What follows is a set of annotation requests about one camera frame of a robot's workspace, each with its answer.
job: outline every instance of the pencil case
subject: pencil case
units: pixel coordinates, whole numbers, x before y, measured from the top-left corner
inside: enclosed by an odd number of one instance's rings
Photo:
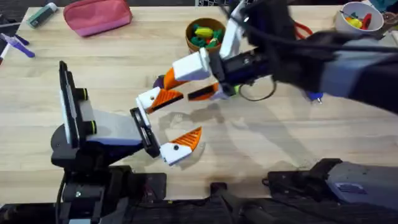
[[[82,0],[63,11],[65,21],[78,35],[89,35],[129,24],[132,14],[125,0]]]

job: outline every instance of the pen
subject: pen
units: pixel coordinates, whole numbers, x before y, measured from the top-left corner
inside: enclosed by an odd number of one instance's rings
[[[35,53],[28,50],[22,43],[20,43],[15,37],[9,37],[6,34],[0,34],[0,38],[6,41],[11,46],[15,47],[16,49],[24,52],[26,56],[33,58],[35,57]]]

